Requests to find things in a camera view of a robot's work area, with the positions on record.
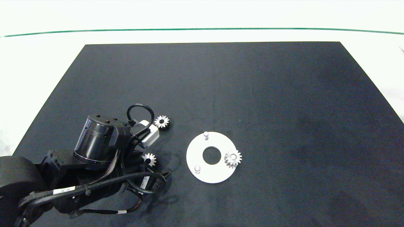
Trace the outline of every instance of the white backdrop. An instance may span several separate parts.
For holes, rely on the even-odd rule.
[[[404,35],[327,30],[74,32],[315,27],[404,33],[403,1],[0,1],[0,155],[16,149],[86,44],[340,41],[404,121]]]

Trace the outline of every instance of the white sticker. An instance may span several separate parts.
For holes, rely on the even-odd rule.
[[[142,184],[140,185],[140,188],[146,189],[147,183],[149,182],[149,176],[143,177]]]
[[[65,187],[65,188],[58,188],[58,189],[53,190],[53,194],[56,195],[56,194],[67,192],[67,191],[73,191],[74,189],[76,189],[75,186]]]

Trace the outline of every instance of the white gear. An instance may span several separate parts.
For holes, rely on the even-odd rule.
[[[143,158],[144,161],[146,161],[147,159],[150,159],[149,166],[154,166],[154,164],[156,163],[156,157],[152,153],[144,154],[142,156],[142,158]]]
[[[241,163],[242,155],[240,152],[236,151],[229,151],[225,155],[225,163],[230,168],[235,168],[237,165]]]
[[[156,118],[156,120],[154,121],[154,125],[157,126],[157,128],[165,128],[168,125],[168,121],[170,119],[167,116],[159,116],[158,118]]]

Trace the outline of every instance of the gear teeth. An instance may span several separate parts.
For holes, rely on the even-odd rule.
[[[242,160],[241,157],[242,157],[242,155],[238,150],[229,151],[225,154],[225,163],[229,168],[235,168],[241,163],[241,160]]]
[[[167,116],[165,116],[165,115],[158,116],[158,117],[156,118],[156,120],[154,121],[154,125],[155,125],[158,129],[164,130],[164,129],[167,129],[167,128],[170,126],[170,125],[169,125],[169,121],[170,121],[170,119],[169,119]]]
[[[154,154],[152,154],[152,153],[144,154],[142,156],[142,158],[143,158],[144,161],[146,161],[147,159],[150,159],[149,166],[154,166],[156,164],[156,162],[157,162],[156,161],[156,156]]]

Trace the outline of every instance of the center hole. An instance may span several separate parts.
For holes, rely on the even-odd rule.
[[[215,148],[215,147],[208,147],[203,151],[203,160],[205,160],[206,163],[214,165],[220,161],[220,158],[222,155],[220,154],[220,151]]]

